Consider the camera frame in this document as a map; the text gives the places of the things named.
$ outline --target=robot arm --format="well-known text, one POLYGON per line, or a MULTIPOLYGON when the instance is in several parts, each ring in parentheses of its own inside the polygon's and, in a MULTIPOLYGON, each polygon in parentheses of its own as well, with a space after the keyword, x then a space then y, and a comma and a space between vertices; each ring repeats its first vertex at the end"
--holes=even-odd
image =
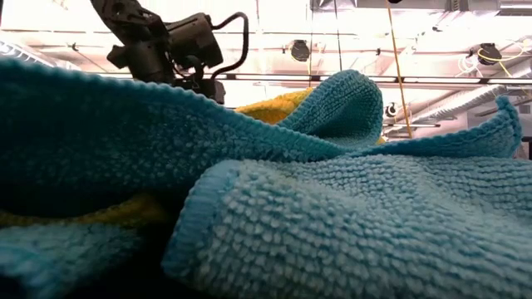
POLYGON ((221 83, 215 77, 241 66, 247 57, 249 21, 245 14, 237 12, 218 26, 213 26, 210 17, 204 13, 164 23, 136 0, 91 0, 91 3, 101 20, 124 44, 123 47, 113 46, 107 56, 116 67, 128 66, 138 80, 191 89, 223 103, 223 95, 217 94, 221 83), (224 27, 237 17, 244 20, 242 56, 232 66, 222 67, 210 79, 204 79, 206 66, 214 67, 224 62, 213 30, 224 27), (182 79, 175 77, 176 72, 180 74, 178 69, 192 67, 194 74, 182 79))

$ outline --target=ventilation duct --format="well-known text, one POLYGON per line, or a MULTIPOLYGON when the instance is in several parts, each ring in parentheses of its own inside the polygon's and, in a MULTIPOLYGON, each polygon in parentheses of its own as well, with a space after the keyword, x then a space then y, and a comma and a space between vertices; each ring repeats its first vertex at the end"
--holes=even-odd
POLYGON ((53 66, 53 64, 51 64, 50 62, 44 61, 43 59, 33 55, 32 53, 24 51, 20 47, 2 41, 0 41, 0 57, 10 57, 31 63, 42 64, 45 66, 53 66))
POLYGON ((313 12, 351 11, 357 8, 357 0, 310 0, 310 10, 313 12))
POLYGON ((493 101, 497 96, 506 92, 508 92, 506 86, 502 85, 483 86, 474 91, 460 91, 416 113, 412 116, 411 122, 453 116, 493 101))
MULTIPOLYGON (((532 59, 523 61, 516 66, 512 66, 508 69, 510 74, 516 78, 531 77, 532 76, 532 59)), ((504 77, 505 72, 497 73, 494 77, 504 77)), ((506 86, 493 85, 483 86, 475 89, 474 91, 460 91, 452 96, 448 96, 443 100, 436 102, 433 105, 425 108, 414 114, 411 118, 411 122, 423 121, 429 119, 441 119, 448 116, 456 115, 461 112, 465 112, 471 108, 475 108, 479 105, 483 105, 494 100, 497 96, 501 96, 507 93, 506 86)))
MULTIPOLYGON (((532 78, 532 59, 508 68, 508 72, 512 74, 514 78, 532 78)), ((506 72, 502 71, 493 77, 506 77, 506 72)))

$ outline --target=white ductwork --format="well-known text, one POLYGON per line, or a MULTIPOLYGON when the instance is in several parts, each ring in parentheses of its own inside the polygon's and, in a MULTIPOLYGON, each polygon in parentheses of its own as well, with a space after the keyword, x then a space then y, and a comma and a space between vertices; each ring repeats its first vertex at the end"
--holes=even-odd
POLYGON ((508 92, 506 86, 502 85, 483 86, 474 91, 460 91, 416 113, 412 116, 411 122, 453 116, 493 101, 497 96, 506 92, 508 92))
MULTIPOLYGON (((508 69, 512 76, 531 77, 532 76, 532 59, 523 61, 516 66, 508 69)), ((497 73, 494 77, 504 77, 504 71, 497 73)), ((448 116, 456 115, 461 112, 483 105, 493 101, 497 96, 507 93, 506 86, 492 85, 483 86, 474 91, 460 91, 452 96, 448 96, 443 100, 439 100, 433 105, 428 106, 424 110, 415 113, 410 122, 420 122, 423 120, 441 119, 448 116)))

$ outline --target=microfiber towel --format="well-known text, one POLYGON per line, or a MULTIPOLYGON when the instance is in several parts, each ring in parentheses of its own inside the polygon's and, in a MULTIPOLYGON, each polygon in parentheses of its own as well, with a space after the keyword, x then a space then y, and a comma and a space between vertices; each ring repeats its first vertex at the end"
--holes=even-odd
POLYGON ((531 298, 530 178, 489 157, 224 161, 163 267, 224 298, 531 298))
POLYGON ((374 145, 382 126, 381 92, 355 71, 329 78, 279 125, 180 88, 6 59, 0 95, 0 184, 17 199, 0 208, 34 217, 78 217, 152 189, 186 192, 224 159, 332 158, 374 145))
POLYGON ((135 232, 104 224, 0 229, 0 297, 62 298, 119 267, 142 245, 135 232))
POLYGON ((289 92, 276 96, 272 100, 264 100, 259 103, 238 107, 235 111, 274 125, 292 114, 312 91, 313 89, 309 87, 303 91, 289 92))

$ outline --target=towel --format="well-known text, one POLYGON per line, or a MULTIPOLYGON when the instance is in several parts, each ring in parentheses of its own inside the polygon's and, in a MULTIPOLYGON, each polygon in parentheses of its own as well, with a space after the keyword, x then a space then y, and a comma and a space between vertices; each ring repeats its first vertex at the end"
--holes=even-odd
POLYGON ((0 229, 0 295, 62 298, 119 267, 142 247, 136 233, 104 224, 0 229))
POLYGON ((0 184, 16 199, 0 209, 20 216, 79 217, 133 194, 186 194, 224 159, 328 159, 374 145, 382 129, 381 92, 355 71, 330 77, 277 125, 180 88, 6 59, 0 95, 0 184))
POLYGON ((191 190, 163 267, 224 298, 531 298, 530 178, 490 157, 228 160, 191 190))
MULTIPOLYGON (((291 115, 312 91, 313 89, 309 87, 304 91, 289 92, 276 96, 272 100, 264 100, 239 107, 235 111, 274 125, 291 115)), ((383 143, 386 143, 386 141, 382 137, 379 138, 377 144, 381 145, 383 143)))
MULTIPOLYGON (((313 165, 379 154, 509 157, 515 142, 519 143, 519 122, 508 99, 500 98, 498 104, 500 111, 479 128, 376 146, 382 128, 382 95, 372 81, 355 71, 331 76, 293 113, 270 125, 179 88, 2 59, 0 190, 6 200, 0 201, 0 210, 20 217, 73 219, 148 193, 177 217, 190 187, 205 170, 226 160, 313 165)), ((336 184, 346 183, 338 179, 336 184)), ((185 210, 180 223, 187 223, 186 215, 185 210)), ((7 240, 0 246, 4 261, 0 277, 14 281, 30 297, 57 298, 118 267, 143 244, 150 245, 138 230, 84 225, 0 230, 0 240, 7 240), (28 237, 18 243, 21 235, 28 237), (68 236, 76 236, 72 241, 84 244, 86 251, 65 253, 68 236), (110 236, 109 246, 98 245, 110 236), (47 283, 40 283, 40 278, 33 283, 33 273, 40 266, 20 262, 22 258, 10 262, 15 261, 12 252, 32 252, 35 260, 50 261, 49 265, 64 271, 56 272, 56 278, 47 283), (80 259, 102 262, 72 262, 78 253, 80 259)), ((176 258, 173 249, 190 248, 188 241, 179 245, 176 240, 180 240, 176 235, 170 240, 166 261, 176 258)), ((172 262, 166 262, 165 268, 177 277, 172 274, 172 262)))

